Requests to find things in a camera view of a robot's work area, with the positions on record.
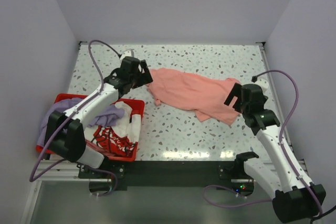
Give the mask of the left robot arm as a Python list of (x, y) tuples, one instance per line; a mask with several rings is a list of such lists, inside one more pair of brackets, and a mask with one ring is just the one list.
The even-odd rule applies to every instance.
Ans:
[(85, 129), (105, 108), (131, 89), (153, 81), (147, 62), (125, 56), (120, 67), (103, 78), (95, 91), (64, 112), (54, 111), (48, 118), (43, 151), (50, 150), (72, 163), (90, 167), (97, 178), (108, 174), (111, 161), (87, 145)]

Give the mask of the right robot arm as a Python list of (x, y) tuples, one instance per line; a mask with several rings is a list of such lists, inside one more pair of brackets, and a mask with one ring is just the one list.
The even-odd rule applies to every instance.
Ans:
[(300, 166), (287, 141), (280, 135), (276, 114), (265, 109), (267, 97), (256, 84), (235, 83), (225, 100), (233, 103), (248, 128), (268, 153), (275, 168), (272, 172), (254, 152), (236, 156), (234, 173), (239, 178), (251, 177), (268, 194), (274, 212), (282, 223), (313, 218), (320, 213), (326, 197), (324, 187), (316, 185)]

